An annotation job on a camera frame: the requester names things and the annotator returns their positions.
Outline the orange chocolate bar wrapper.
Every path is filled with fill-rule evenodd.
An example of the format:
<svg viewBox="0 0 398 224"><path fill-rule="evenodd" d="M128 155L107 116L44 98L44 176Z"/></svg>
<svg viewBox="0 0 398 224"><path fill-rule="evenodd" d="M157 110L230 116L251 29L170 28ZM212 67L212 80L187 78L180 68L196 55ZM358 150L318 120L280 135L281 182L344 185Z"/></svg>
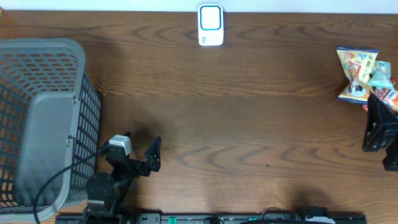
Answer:
<svg viewBox="0 0 398 224"><path fill-rule="evenodd" d="M391 83L393 88L389 89L389 88L377 88L374 87L374 94L382 101L383 98L385 97L385 95L388 93L389 90L396 90L394 88L394 86L397 84L397 79L395 78L391 78Z"/></svg>

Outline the teal small snack packet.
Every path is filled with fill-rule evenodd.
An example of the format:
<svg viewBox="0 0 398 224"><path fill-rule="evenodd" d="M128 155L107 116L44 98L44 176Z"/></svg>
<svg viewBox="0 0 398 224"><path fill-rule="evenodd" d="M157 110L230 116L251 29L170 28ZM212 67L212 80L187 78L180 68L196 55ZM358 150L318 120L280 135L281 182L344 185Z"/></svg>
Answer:
<svg viewBox="0 0 398 224"><path fill-rule="evenodd" d="M375 61L369 84L376 88L387 88L392 90L394 86L391 81L391 63Z"/></svg>

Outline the yellow snack bag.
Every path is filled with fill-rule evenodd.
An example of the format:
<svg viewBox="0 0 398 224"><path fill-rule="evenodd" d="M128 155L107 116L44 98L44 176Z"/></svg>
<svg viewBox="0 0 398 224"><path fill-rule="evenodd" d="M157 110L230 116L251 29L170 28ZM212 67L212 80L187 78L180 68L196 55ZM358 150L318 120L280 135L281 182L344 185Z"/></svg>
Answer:
<svg viewBox="0 0 398 224"><path fill-rule="evenodd" d="M338 99L359 105L366 105L373 92L369 81L379 53L376 49L356 49L337 47L341 66L349 84L339 94Z"/></svg>

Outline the orange small snack packet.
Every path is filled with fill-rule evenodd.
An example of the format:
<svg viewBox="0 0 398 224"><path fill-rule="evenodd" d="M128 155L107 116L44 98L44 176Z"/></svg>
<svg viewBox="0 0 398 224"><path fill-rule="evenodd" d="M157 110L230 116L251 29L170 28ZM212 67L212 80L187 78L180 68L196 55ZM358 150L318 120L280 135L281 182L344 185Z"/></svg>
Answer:
<svg viewBox="0 0 398 224"><path fill-rule="evenodd" d="M389 90L382 100L390 109L397 112L397 90Z"/></svg>

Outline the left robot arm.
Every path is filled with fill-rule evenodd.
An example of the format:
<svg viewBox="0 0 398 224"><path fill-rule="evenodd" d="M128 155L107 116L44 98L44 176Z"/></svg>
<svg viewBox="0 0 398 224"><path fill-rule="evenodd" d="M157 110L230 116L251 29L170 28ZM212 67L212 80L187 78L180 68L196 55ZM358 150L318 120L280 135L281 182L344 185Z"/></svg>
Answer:
<svg viewBox="0 0 398 224"><path fill-rule="evenodd" d="M112 172L92 175L86 185L87 207L83 211L83 223L131 223L131 214L124 207L124 199L140 177L158 172L161 137L156 137L144 153L145 161L130 158L131 133L115 135L99 148L99 155L113 167Z"/></svg>

